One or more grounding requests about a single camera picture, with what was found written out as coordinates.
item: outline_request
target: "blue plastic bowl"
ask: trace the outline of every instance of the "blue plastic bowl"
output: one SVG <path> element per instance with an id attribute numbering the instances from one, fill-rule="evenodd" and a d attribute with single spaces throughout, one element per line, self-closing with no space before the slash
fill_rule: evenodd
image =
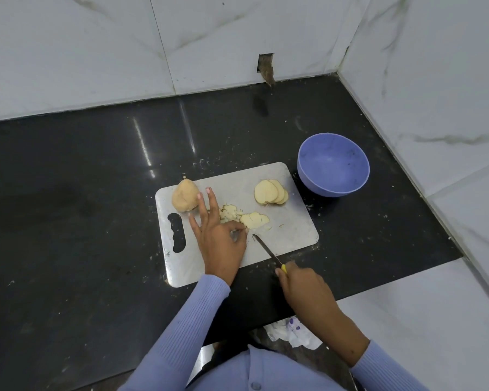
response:
<path id="1" fill-rule="evenodd" d="M 333 133 L 308 137 L 299 148 L 297 171 L 306 187 L 325 197 L 341 197 L 360 189 L 370 175 L 363 150 Z"/>

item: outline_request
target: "person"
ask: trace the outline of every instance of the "person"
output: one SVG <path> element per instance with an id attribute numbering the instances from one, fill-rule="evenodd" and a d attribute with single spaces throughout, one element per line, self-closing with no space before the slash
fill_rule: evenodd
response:
<path id="1" fill-rule="evenodd" d="M 163 334 L 119 391 L 150 390 L 330 390 L 343 388 L 325 374 L 315 372 L 288 357 L 267 349 L 248 346 L 188 386 L 203 340 L 217 309 L 230 293 L 230 286 L 245 254 L 248 230 L 235 221 L 221 223 L 214 192 L 206 189 L 208 212 L 201 193 L 199 226 L 189 221 L 205 264 L 205 274 Z M 230 232 L 237 230 L 237 241 Z M 426 390 L 412 375 L 366 338 L 340 309 L 332 291 L 312 269 L 286 264 L 286 273 L 275 269 L 289 303 L 299 320 L 351 368 L 352 375 L 369 391 Z"/>

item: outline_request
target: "finger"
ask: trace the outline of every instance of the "finger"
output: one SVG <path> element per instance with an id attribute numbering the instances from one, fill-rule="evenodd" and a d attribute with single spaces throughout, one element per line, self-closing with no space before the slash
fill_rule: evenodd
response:
<path id="1" fill-rule="evenodd" d="M 228 229 L 229 232 L 231 232 L 233 230 L 244 230 L 244 229 L 246 229 L 245 225 L 243 225 L 241 222 L 237 222 L 237 221 L 228 221 L 228 222 L 223 223 L 223 225 L 225 226 L 225 228 Z"/>
<path id="2" fill-rule="evenodd" d="M 215 198 L 214 191 L 212 188 L 207 188 L 206 193 L 209 197 L 209 204 L 210 204 L 210 216 L 209 216 L 209 221 L 211 223 L 221 223 L 219 219 L 219 205 L 217 203 L 217 199 Z"/>
<path id="3" fill-rule="evenodd" d="M 286 274 L 290 277 L 290 272 L 293 272 L 295 269 L 299 269 L 299 266 L 293 261 L 286 263 Z"/>
<path id="4" fill-rule="evenodd" d="M 244 251 L 246 250 L 246 238 L 248 235 L 248 229 L 241 230 L 239 232 L 239 236 L 237 237 L 237 247 L 241 250 L 241 252 L 244 254 Z"/>
<path id="5" fill-rule="evenodd" d="M 199 236 L 201 236 L 201 228 L 199 227 L 198 222 L 192 214 L 188 215 L 188 221 L 190 222 L 190 227 L 192 228 L 196 239 L 199 240 Z"/>
<path id="6" fill-rule="evenodd" d="M 206 210 L 205 199 L 201 192 L 198 193 L 199 215 L 201 216 L 201 226 L 206 225 L 209 220 L 209 212 Z"/>
<path id="7" fill-rule="evenodd" d="M 279 277 L 279 283 L 283 289 L 284 297 L 286 298 L 290 293 L 290 285 L 288 283 L 288 275 L 284 273 L 281 269 L 275 269 L 275 274 Z"/>

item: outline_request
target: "white cutting board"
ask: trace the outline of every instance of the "white cutting board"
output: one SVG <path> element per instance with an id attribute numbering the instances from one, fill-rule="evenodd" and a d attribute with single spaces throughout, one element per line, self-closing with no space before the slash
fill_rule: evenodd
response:
<path id="1" fill-rule="evenodd" d="M 257 203 L 253 196 L 253 190 L 261 180 L 278 180 L 288 191 L 290 199 L 280 206 L 277 204 L 261 205 Z M 278 162 L 235 171 L 197 180 L 194 183 L 203 193 L 207 208 L 209 203 L 205 188 L 211 187 L 220 207 L 224 204 L 234 204 L 244 213 L 257 211 L 270 218 L 270 222 L 265 225 L 270 226 L 270 230 L 266 230 L 265 226 L 262 226 L 252 229 L 248 233 L 247 249 L 244 253 L 241 267 L 269 259 L 269 255 L 261 245 L 252 239 L 253 233 L 259 235 L 276 255 L 313 245 L 319 240 L 317 229 L 315 229 L 308 210 L 293 182 L 290 171 L 284 163 Z M 204 274 L 205 267 L 196 237 L 188 221 L 188 212 L 179 213 L 183 221 L 186 247 L 181 252 L 173 251 L 174 233 L 167 217 L 171 213 L 177 213 L 171 202 L 172 192 L 176 189 L 176 186 L 173 185 L 158 190 L 156 192 L 156 206 L 168 283 L 173 287 L 182 287 L 197 282 Z M 200 224 L 198 210 L 195 209 L 191 213 L 195 215 L 196 220 Z"/>

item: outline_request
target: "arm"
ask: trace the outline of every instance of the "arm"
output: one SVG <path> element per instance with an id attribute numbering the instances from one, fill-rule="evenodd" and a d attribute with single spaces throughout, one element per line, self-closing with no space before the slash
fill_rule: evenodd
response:
<path id="1" fill-rule="evenodd" d="M 215 313 L 230 293 L 229 286 L 245 253 L 247 231 L 241 223 L 221 224 L 215 195 L 212 190 L 207 192 L 214 216 L 209 216 L 199 193 L 201 227 L 189 217 L 205 262 L 205 275 L 119 391 L 184 390 Z M 236 242 L 230 236 L 235 229 L 241 231 Z"/>
<path id="2" fill-rule="evenodd" d="M 337 305 L 332 291 L 312 269 L 286 264 L 287 273 L 275 269 L 286 301 L 299 320 L 352 369 L 370 391 L 427 390 L 404 368 L 370 341 Z"/>

